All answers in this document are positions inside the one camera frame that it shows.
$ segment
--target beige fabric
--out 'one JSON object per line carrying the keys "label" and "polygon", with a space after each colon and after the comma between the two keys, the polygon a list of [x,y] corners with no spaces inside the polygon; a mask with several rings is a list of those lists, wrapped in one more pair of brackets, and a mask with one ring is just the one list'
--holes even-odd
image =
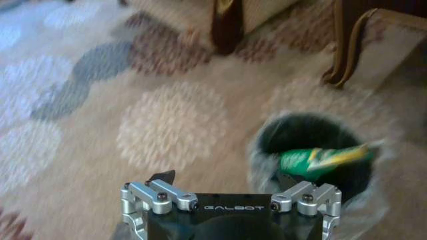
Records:
{"label": "beige fabric", "polygon": [[[213,0],[127,0],[131,6],[180,33],[197,32],[199,42],[215,49],[211,42]],[[299,0],[244,0],[244,31],[252,32],[271,17]]]}

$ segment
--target wooden chair leg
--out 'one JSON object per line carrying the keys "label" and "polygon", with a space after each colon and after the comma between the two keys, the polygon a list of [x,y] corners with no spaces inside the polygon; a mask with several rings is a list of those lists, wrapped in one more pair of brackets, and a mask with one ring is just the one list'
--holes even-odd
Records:
{"label": "wooden chair leg", "polygon": [[359,58],[362,54],[362,41],[363,41],[363,33],[364,29],[368,23],[368,20],[371,19],[374,13],[378,11],[378,9],[372,9],[367,11],[360,19],[358,20],[350,37],[350,43],[348,43],[348,53],[347,53],[347,65],[346,65],[346,71],[344,75],[338,83],[334,84],[334,86],[338,89],[342,89],[344,87],[346,82],[351,78],[351,76],[355,73],[358,64],[359,64]]}
{"label": "wooden chair leg", "polygon": [[334,66],[331,67],[331,69],[328,69],[322,78],[322,81],[326,84],[336,85],[344,76],[352,29],[358,23],[360,16],[372,8],[372,4],[368,1],[335,0],[334,22],[336,52],[334,58]]}
{"label": "wooden chair leg", "polygon": [[339,89],[344,87],[346,82],[352,77],[359,59],[362,54],[362,41],[363,41],[363,32],[367,26],[367,22],[371,19],[371,17],[376,15],[380,16],[380,19],[384,21],[400,24],[406,27],[419,29],[423,31],[427,31],[427,19],[403,14],[395,11],[390,11],[386,9],[372,9],[370,10],[359,19],[356,25],[354,26],[354,30],[351,33],[351,39],[350,39],[350,48],[348,48],[348,59],[347,59],[347,67],[346,67],[346,73],[339,81],[339,83],[334,84],[334,86]]}

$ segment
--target beige circle pattern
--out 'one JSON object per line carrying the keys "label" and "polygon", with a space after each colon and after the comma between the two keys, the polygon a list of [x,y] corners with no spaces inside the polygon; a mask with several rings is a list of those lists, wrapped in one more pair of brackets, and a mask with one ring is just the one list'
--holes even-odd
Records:
{"label": "beige circle pattern", "polygon": [[212,154],[229,127],[224,100],[188,82],[145,92],[121,120],[117,147],[137,168],[181,171]]}

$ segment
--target dark wooden leg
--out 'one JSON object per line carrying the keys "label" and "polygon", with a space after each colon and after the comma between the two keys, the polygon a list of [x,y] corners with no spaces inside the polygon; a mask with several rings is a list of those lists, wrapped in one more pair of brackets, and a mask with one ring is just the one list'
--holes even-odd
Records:
{"label": "dark wooden leg", "polygon": [[127,5],[128,5],[128,1],[127,1],[127,0],[119,0],[119,4],[120,4],[121,6],[127,6]]}
{"label": "dark wooden leg", "polygon": [[213,7],[212,42],[216,52],[229,55],[245,34],[243,0],[215,0]]}

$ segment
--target yellow label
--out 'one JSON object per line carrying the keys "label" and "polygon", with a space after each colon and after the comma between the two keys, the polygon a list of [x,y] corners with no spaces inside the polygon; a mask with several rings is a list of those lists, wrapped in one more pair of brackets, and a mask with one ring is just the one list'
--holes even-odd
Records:
{"label": "yellow label", "polygon": [[335,152],[331,156],[326,154],[326,159],[318,159],[310,164],[308,171],[316,170],[319,168],[338,166],[344,163],[351,163],[367,157],[370,154],[370,148],[367,145],[362,145],[360,147],[352,150],[344,150],[343,152]]}

